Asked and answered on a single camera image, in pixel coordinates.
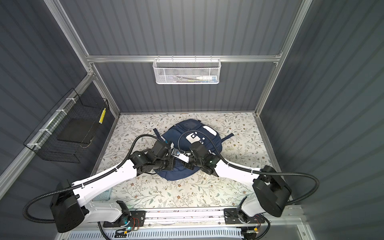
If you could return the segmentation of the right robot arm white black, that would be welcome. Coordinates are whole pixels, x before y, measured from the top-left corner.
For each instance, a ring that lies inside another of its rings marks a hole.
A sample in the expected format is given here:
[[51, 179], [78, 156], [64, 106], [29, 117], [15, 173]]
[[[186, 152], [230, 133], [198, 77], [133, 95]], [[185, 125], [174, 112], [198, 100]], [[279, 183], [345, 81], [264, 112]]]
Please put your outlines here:
[[254, 190], [253, 197], [244, 197], [237, 207], [237, 216], [242, 223], [248, 223], [258, 214], [268, 213], [280, 217], [291, 196], [292, 190], [274, 168], [246, 168], [225, 162], [218, 155], [210, 153], [199, 143], [190, 146], [190, 161], [208, 175], [227, 178]]

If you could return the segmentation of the light green calculator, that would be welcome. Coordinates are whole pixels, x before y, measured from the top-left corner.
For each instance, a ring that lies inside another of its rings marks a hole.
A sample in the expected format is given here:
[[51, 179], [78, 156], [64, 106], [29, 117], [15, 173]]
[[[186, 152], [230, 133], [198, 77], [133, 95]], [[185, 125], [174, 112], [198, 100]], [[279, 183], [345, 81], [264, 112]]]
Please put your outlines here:
[[94, 201], [109, 201], [111, 199], [111, 195], [112, 189], [108, 189], [94, 197]]

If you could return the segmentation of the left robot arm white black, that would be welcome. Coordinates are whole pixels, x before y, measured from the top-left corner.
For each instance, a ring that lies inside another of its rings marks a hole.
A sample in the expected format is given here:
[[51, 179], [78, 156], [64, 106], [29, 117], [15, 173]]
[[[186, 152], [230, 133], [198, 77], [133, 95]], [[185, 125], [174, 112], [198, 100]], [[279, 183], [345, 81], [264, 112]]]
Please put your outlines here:
[[173, 161], [172, 142], [156, 141], [148, 151], [135, 151], [120, 163], [88, 179], [78, 181], [78, 189], [52, 198], [51, 211], [59, 233], [66, 233], [82, 223], [109, 222], [121, 227], [133, 225], [129, 208], [122, 201], [93, 204], [104, 191], [151, 170], [165, 169]]

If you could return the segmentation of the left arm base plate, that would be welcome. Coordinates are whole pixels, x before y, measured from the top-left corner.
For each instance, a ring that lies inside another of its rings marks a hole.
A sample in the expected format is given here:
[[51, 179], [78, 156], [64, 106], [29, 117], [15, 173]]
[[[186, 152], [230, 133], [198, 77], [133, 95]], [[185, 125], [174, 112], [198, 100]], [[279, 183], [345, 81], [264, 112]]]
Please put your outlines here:
[[123, 213], [115, 222], [104, 222], [104, 228], [139, 228], [144, 225], [146, 211], [131, 211], [129, 214]]

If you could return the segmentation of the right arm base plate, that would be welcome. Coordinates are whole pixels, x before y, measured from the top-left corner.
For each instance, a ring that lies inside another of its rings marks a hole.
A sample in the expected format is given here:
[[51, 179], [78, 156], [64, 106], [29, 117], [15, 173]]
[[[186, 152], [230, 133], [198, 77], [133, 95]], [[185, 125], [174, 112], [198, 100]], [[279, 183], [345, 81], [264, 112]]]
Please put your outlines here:
[[227, 225], [235, 224], [263, 224], [265, 220], [259, 216], [249, 217], [242, 211], [238, 211], [237, 208], [226, 208], [224, 209], [224, 218]]

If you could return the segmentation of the navy blue student backpack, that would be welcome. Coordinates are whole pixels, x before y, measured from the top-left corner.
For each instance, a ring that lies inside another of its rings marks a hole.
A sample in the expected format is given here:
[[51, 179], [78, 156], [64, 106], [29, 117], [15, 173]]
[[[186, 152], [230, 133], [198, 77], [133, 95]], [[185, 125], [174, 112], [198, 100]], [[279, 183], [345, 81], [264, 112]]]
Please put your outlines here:
[[[158, 138], [165, 142], [174, 144], [174, 148], [187, 152], [194, 142], [200, 142], [207, 150], [217, 154], [223, 150], [222, 143], [234, 136], [233, 133], [224, 138], [208, 125], [203, 124], [200, 120], [188, 119], [179, 122], [169, 128], [164, 134], [160, 134], [157, 129], [153, 129]], [[192, 166], [180, 159], [175, 161], [172, 170], [155, 170], [162, 178], [168, 181], [177, 181], [192, 176], [200, 170], [199, 167]]]

